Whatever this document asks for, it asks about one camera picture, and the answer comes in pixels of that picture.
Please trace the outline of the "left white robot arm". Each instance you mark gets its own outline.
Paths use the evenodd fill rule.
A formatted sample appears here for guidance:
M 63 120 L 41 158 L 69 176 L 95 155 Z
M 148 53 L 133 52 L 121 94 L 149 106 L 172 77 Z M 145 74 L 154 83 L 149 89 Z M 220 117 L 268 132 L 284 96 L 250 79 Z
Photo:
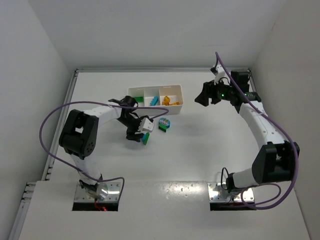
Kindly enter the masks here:
M 131 96 L 121 100 L 110 99 L 107 105 L 89 110 L 73 109 L 67 116 L 59 137 L 59 145 L 70 155 L 78 169 L 80 186 L 92 196 L 97 196 L 100 190 L 100 180 L 103 176 L 96 161 L 90 157 L 96 147 L 99 128 L 117 120 L 127 127 L 126 138 L 140 142 L 143 138 L 143 125 L 148 122 L 148 116 L 139 116 L 133 107 L 138 102 Z

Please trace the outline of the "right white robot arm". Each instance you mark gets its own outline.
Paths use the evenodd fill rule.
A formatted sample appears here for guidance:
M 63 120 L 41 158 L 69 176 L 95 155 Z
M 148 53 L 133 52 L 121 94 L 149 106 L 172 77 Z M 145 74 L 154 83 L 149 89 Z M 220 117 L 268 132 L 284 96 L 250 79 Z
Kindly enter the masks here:
M 233 70 L 231 77 L 235 82 L 224 83 L 227 77 L 223 68 L 218 65 L 211 68 L 215 78 L 205 82 L 195 102 L 207 107 L 228 101 L 237 113 L 245 120 L 259 148 L 259 152 L 246 170 L 229 173 L 226 178 L 226 190 L 240 191 L 246 187 L 267 183 L 292 181 L 296 170 L 294 151 L 299 146 L 290 144 L 280 130 L 265 117 L 266 113 L 258 93 L 250 91 L 250 73 L 247 70 Z

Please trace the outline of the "teal 2x4 lego brick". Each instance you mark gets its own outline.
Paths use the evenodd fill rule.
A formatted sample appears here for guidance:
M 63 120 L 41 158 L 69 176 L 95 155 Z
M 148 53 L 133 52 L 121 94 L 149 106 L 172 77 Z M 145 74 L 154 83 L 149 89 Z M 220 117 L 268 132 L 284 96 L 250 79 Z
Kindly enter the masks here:
M 158 105 L 158 103 L 159 103 L 159 97 L 158 96 L 154 96 L 153 98 L 152 98 L 152 100 L 151 100 L 151 102 L 150 102 L 150 106 L 151 107 L 155 107 L 155 106 L 157 106 Z

